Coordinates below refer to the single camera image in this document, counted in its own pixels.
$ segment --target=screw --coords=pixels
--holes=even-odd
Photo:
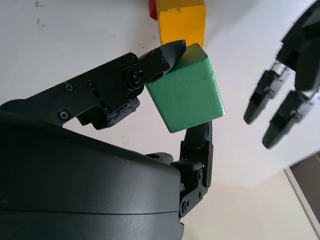
[[[132,75],[132,80],[135,84],[138,84],[140,82],[140,76],[136,72],[134,72]]]
[[[188,208],[187,203],[184,201],[182,203],[182,213],[184,213],[187,210],[187,208]]]
[[[74,91],[74,85],[71,83],[67,83],[66,85],[64,85],[64,89],[71,93]]]
[[[134,56],[132,57],[132,64],[133,64],[133,65],[136,65],[136,64],[137,64],[137,60],[136,60],[136,58],[135,58]]]
[[[93,81],[88,81],[86,84],[87,88],[91,91],[96,90],[96,84]]]
[[[106,106],[106,107],[104,108],[104,111],[105,111],[105,114],[109,115],[110,112],[111,112],[111,109],[110,109],[110,107]]]
[[[70,114],[67,110],[62,110],[59,114],[59,117],[62,121],[67,121],[70,118]]]

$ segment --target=black screw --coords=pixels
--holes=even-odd
[[[67,121],[70,119],[70,113],[67,111],[67,110],[62,110],[60,111],[59,113],[59,118],[62,120],[62,121]]]
[[[188,208],[187,203],[184,201],[182,203],[182,213],[184,213],[187,210],[187,208]]]
[[[87,88],[91,91],[96,90],[96,84],[93,81],[88,81],[86,84]]]
[[[64,89],[71,93],[74,91],[75,87],[72,83],[67,83],[64,85]]]
[[[108,106],[106,106],[106,107],[104,108],[104,111],[105,111],[105,114],[107,114],[107,115],[109,115],[109,114],[111,113],[111,109],[110,109],[110,107],[108,107]]]
[[[136,64],[137,64],[137,60],[136,60],[136,58],[135,58],[134,56],[132,57],[132,64],[133,64],[133,65],[136,65]]]

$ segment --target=white surface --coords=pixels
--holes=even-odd
[[[158,47],[157,22],[147,0],[1,0],[0,103],[27,98],[133,52]],[[262,71],[272,64],[279,40],[311,0],[208,1],[205,51],[226,108],[213,122],[213,181],[252,186],[316,152],[320,117],[314,110],[272,150],[261,139],[292,82],[251,126],[243,121]],[[170,134],[149,94],[137,112],[116,126],[96,131],[77,120],[65,127],[141,153],[179,157],[184,132]]]
[[[211,185],[188,215],[182,240],[317,240],[282,171],[253,187]]]

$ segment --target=second robotic hand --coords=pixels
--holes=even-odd
[[[320,87],[310,97],[300,91],[290,91],[270,121],[262,144],[270,149],[300,123],[320,103]]]
[[[270,70],[265,70],[254,90],[244,114],[244,121],[251,124],[274,99],[284,82],[290,77],[291,69],[275,61]]]

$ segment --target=white table surface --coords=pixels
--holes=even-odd
[[[272,150],[261,140],[293,79],[252,125],[243,121],[249,98],[280,40],[312,0],[207,1],[204,50],[210,57],[226,115],[213,122],[213,182],[253,186],[320,149],[315,109]],[[28,98],[128,52],[158,47],[158,23],[147,0],[1,0],[0,103]],[[137,111],[96,131],[74,119],[77,133],[177,160],[184,132],[170,134],[148,92]]]

